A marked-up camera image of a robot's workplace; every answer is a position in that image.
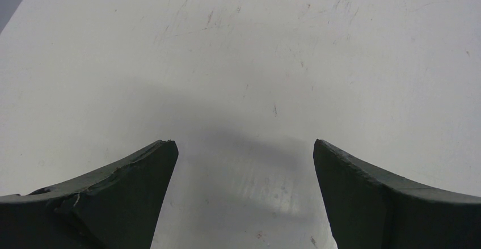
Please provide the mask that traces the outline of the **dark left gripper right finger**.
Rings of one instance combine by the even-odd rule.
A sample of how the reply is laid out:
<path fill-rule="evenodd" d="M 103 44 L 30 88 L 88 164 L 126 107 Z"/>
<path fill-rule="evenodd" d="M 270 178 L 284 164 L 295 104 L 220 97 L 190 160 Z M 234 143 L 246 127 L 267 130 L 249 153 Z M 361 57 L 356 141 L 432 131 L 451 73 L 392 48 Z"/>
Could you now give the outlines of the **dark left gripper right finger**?
<path fill-rule="evenodd" d="M 313 160 L 339 248 L 479 248 L 480 198 L 430 187 L 324 140 Z"/>

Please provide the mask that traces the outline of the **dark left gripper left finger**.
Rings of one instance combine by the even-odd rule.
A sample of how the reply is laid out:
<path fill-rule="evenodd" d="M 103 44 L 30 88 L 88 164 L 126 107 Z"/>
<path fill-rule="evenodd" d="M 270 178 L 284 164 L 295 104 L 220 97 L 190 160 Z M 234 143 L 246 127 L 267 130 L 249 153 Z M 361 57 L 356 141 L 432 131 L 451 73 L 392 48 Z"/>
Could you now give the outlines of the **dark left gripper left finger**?
<path fill-rule="evenodd" d="M 150 248 L 179 152 L 155 141 L 27 195 L 1 197 L 2 248 Z"/>

